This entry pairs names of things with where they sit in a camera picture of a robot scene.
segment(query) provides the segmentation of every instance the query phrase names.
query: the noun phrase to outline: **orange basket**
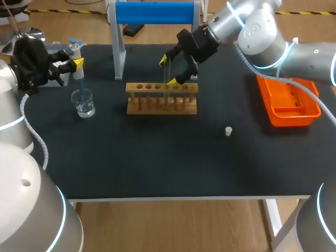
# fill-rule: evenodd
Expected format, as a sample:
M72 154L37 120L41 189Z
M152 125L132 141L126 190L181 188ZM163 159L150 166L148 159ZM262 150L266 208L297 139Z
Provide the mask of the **orange basket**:
M321 115L318 104L303 90L276 80L257 76L261 95L271 123L276 127L308 126ZM314 82L294 79L317 97Z

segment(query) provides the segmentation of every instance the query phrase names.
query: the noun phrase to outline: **cable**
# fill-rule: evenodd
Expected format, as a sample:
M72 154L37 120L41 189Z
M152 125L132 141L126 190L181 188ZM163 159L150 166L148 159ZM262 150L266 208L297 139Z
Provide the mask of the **cable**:
M297 83L296 81L290 80L290 79L286 79L286 78L276 78L274 76L269 76L269 75L264 75L262 73L260 73L259 71L257 71L246 59L246 57L244 56L244 54L242 53L242 51L239 49L239 47L237 45L235 45L235 48L238 52L238 54L240 55L240 57L243 59L244 63L247 65L247 67L254 72L256 75L259 75L263 78L267 78L267 79L271 79L271 80L279 80L281 82L285 82L285 83L289 83L292 84L293 86L302 89L304 92L306 92L311 98L313 98L314 101L316 101L316 103L321 107L321 109L323 110L324 113L326 113L326 115L329 117L329 119L331 120L331 122L336 126L336 118L335 116L330 112L330 110L327 108L327 106L312 92L310 91L309 88L305 87L304 85Z
M111 24L110 24L110 22L109 22L109 20L108 20L108 14L107 14L108 9L109 9L109 4L107 4L107 6L106 6L105 20L106 20L106 22L109 24L109 26L111 26Z
M32 133L32 135L36 138L36 140L41 144L41 147L43 149L43 154L44 154L44 161L43 161L43 170L45 170L47 168L47 165L48 165L48 160L49 160L49 152L48 152L48 148L47 148L47 145L46 143L43 141L43 139L39 136L39 134L37 134L37 132L33 129L32 126L30 126L27 118L26 118L26 115L25 115L25 104L26 104L26 101L28 100L29 98L29 95L28 94L25 94L20 102L20 110L21 110L21 113L24 117L24 120L27 124L27 127L29 128L29 131Z
M103 2L104 0L98 0L98 1L92 2L92 3L72 3L69 0L64 0L64 1L68 4L74 4L74 5L89 5L89 4L97 4L97 3Z

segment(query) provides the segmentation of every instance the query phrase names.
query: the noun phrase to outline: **test tube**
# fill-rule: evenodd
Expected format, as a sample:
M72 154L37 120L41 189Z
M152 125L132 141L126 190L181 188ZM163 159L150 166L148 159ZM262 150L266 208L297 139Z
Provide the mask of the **test tube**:
M165 84L165 88L168 89L168 86L166 85L169 81L171 81L171 76L170 76L170 71L171 71L171 60L170 58L167 58L164 61L163 64L163 84ZM164 97L164 110L168 109L168 103L169 103L169 93L165 92L163 93Z

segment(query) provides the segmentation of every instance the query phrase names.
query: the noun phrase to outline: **wooden test tube rack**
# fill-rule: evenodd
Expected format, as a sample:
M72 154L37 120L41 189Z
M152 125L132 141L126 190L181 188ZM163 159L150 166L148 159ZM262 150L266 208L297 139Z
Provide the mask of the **wooden test tube rack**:
M197 114L197 83L168 87L163 83L128 82L126 92L130 93L127 114Z

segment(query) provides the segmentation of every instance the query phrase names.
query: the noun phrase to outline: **black mat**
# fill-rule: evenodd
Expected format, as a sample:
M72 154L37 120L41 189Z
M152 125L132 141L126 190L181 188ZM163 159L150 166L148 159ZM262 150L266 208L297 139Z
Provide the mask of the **black mat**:
M71 104L74 85L41 89L27 102L28 120L49 148L47 173L68 198L309 195L334 170L328 118L304 129L271 126L255 77L233 48L199 67L198 115L126 115L125 82L162 81L158 62L169 48L128 46L118 82L111 46L83 47L97 108L90 119ZM331 88L318 90L335 113ZM37 144L33 155L42 163Z

